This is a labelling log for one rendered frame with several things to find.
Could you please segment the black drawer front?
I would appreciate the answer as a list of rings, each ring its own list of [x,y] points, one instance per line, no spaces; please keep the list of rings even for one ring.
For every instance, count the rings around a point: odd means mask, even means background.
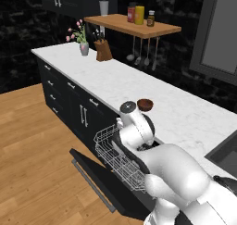
[[[63,76],[62,77],[63,81],[65,82],[65,85],[73,92],[76,93],[77,95],[85,96],[85,91],[80,87],[78,83],[75,81],[72,81],[71,79]],[[68,86],[68,82],[70,82],[72,85],[75,86],[75,89],[73,90],[70,86]]]
[[[46,86],[54,88],[61,95],[64,94],[64,88],[61,85],[61,80],[55,73],[48,72],[47,70],[42,70],[42,77],[43,77],[44,84]],[[47,81],[52,82],[54,84],[54,86],[51,86]]]
[[[68,123],[68,119],[67,119],[67,115],[64,111],[64,108],[58,104],[57,102],[55,102],[53,99],[51,98],[46,98],[45,99],[46,101],[46,104],[52,109],[52,111],[65,123],[67,124]]]
[[[37,63],[39,66],[39,70],[40,70],[40,74],[42,76],[42,70],[47,70],[48,72],[53,72],[55,73],[60,80],[62,80],[62,74],[53,66],[49,65],[48,63],[46,63],[45,61],[43,61],[42,59],[40,59],[39,57],[37,58]],[[51,68],[51,70],[48,70],[44,67],[44,65],[48,66],[49,68]]]
[[[86,103],[92,107],[94,110],[97,110],[98,112],[100,112],[101,114],[103,114],[105,117],[109,118],[109,119],[113,119],[115,120],[116,117],[118,116],[118,114],[116,112],[114,112],[113,110],[111,110],[108,106],[106,106],[105,104],[103,104],[100,100],[98,100],[97,98],[93,97],[91,94],[85,92],[85,96],[83,97],[84,100],[86,101]],[[89,101],[89,98],[92,98],[96,103],[98,103],[98,107],[96,107],[94,104],[92,104]]]
[[[48,86],[45,85],[44,86],[45,99],[46,98],[51,98],[50,94],[52,94],[56,98],[56,100],[54,100],[55,102],[60,104],[64,109],[66,108],[65,100],[62,98],[61,94],[58,91],[56,91],[54,88],[51,88],[51,87],[48,87]]]

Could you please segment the wooden wall shelf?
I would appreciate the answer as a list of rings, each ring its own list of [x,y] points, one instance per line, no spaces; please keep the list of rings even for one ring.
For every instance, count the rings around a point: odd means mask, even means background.
[[[127,17],[121,14],[110,14],[107,16],[85,17],[86,22],[103,26],[105,28],[120,31],[142,39],[160,37],[181,31],[181,27],[156,22],[154,27],[148,27],[146,22],[137,25],[127,21]]]

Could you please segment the hanging grey long tool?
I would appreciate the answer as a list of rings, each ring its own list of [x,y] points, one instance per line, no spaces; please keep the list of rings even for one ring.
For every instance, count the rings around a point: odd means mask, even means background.
[[[157,57],[158,43],[159,43],[159,37],[156,37],[156,50],[155,50],[155,58],[154,58],[153,66],[152,66],[152,71],[155,71],[155,69],[156,69],[156,57]]]

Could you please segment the yellow bottle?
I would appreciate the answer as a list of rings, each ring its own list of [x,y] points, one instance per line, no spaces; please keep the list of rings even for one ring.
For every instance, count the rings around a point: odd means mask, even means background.
[[[136,6],[135,7],[134,23],[136,25],[143,25],[143,17],[144,17],[144,7],[143,6]]]

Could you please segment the grey cup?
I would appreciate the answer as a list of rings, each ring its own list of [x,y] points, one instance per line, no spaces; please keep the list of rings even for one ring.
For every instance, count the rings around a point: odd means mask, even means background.
[[[104,17],[108,15],[108,1],[100,1],[99,6],[100,6],[100,14]]]

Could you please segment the red bottle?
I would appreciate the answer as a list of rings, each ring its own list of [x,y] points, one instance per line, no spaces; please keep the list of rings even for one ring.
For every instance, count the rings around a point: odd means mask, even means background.
[[[135,17],[135,6],[136,3],[135,2],[130,2],[129,6],[128,6],[128,22],[133,23],[134,22],[134,17]]]

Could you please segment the hanging grey spatula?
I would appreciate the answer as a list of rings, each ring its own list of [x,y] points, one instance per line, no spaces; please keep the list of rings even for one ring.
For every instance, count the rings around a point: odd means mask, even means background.
[[[134,65],[139,65],[142,59],[142,48],[143,48],[143,38],[140,39],[140,51],[139,56],[136,58]]]

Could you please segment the pink flowers in grey vase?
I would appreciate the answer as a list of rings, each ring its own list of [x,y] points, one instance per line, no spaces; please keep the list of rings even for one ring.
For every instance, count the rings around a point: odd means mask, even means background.
[[[85,26],[82,19],[79,19],[76,22],[77,30],[68,28],[68,35],[66,36],[66,41],[69,42],[74,40],[79,44],[81,54],[87,56],[89,54],[89,43],[86,39]]]

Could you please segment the black wall cupboards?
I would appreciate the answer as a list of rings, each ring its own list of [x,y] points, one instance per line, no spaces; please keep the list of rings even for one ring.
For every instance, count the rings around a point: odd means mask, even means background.
[[[118,0],[42,0],[43,8],[75,19],[100,15],[100,1],[108,2],[108,13],[118,12]]]

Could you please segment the dark sink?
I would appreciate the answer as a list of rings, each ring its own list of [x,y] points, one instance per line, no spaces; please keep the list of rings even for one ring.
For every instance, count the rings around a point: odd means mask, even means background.
[[[205,155],[205,158],[237,179],[237,130]]]

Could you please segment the black dishwasher door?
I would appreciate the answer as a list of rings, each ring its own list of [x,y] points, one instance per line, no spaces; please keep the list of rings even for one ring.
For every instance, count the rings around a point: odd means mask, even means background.
[[[71,148],[69,150],[92,183],[123,216],[144,220],[155,202],[148,194],[132,191],[117,175],[97,164],[89,157]]]

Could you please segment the brown knife block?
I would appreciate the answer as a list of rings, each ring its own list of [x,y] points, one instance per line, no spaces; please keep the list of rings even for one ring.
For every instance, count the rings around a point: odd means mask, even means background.
[[[100,62],[111,60],[113,57],[109,48],[109,44],[104,37],[104,34],[99,30],[95,30],[93,36],[94,45],[97,51],[96,60]]]

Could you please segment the hanging grey spoon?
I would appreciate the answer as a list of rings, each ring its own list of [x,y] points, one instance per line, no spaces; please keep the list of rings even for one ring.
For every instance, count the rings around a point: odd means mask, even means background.
[[[144,60],[144,64],[146,66],[148,66],[149,62],[150,62],[150,60],[149,60],[149,51],[150,51],[150,38],[148,39],[147,54],[146,54],[146,59]]]

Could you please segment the black cupboard door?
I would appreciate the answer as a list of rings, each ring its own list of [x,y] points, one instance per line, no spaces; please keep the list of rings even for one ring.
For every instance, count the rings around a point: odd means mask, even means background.
[[[116,123],[116,120],[109,119],[105,117],[103,114],[94,110],[88,104],[85,106],[87,109],[87,120],[88,120],[88,127],[85,128],[86,131],[86,142],[88,148],[94,153],[95,152],[95,142],[94,136],[101,130],[113,125]]]
[[[73,127],[77,132],[84,134],[83,116],[81,115],[81,99],[73,92],[69,93],[69,101],[72,115]]]

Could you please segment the small brown bottle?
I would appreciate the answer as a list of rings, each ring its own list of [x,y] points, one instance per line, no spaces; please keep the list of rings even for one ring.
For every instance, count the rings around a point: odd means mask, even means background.
[[[155,11],[149,10],[149,14],[147,17],[147,26],[154,27],[154,25],[155,25]]]

